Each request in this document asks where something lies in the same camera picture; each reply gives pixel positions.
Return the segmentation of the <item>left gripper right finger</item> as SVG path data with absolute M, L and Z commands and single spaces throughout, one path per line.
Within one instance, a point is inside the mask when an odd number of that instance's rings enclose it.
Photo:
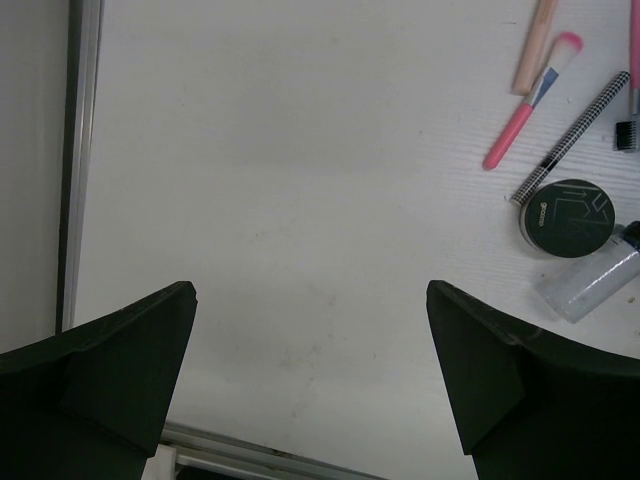
M 556 335 L 442 280 L 426 311 L 481 479 L 636 479 L 639 362 Z

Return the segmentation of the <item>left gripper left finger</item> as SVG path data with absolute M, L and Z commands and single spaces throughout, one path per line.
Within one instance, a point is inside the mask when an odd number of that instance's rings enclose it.
M 2 354 L 2 478 L 141 478 L 196 309 L 193 284 L 180 281 Z

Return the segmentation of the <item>small black-capped clear bottle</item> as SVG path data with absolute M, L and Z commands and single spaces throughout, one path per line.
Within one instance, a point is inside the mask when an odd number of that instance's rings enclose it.
M 639 222 L 611 236 L 597 252 L 543 281 L 537 292 L 562 318 L 576 323 L 639 276 Z

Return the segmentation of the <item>black round powder jar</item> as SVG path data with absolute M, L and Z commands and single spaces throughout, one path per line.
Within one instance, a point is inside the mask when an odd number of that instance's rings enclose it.
M 613 234 L 616 211 L 609 195 L 580 179 L 538 189 L 520 209 L 519 227 L 536 250 L 575 259 L 600 249 Z

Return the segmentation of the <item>pink eyebrow comb brush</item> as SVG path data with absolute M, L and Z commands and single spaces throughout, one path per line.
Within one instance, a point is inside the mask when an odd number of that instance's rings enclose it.
M 615 127 L 615 150 L 639 150 L 639 0 L 631 1 L 629 30 L 630 119 Z

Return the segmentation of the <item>beige concealer stick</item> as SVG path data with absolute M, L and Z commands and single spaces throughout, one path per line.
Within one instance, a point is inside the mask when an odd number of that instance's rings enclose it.
M 524 96 L 532 89 L 556 8 L 556 0 L 540 0 L 537 4 L 512 84 L 516 95 Z

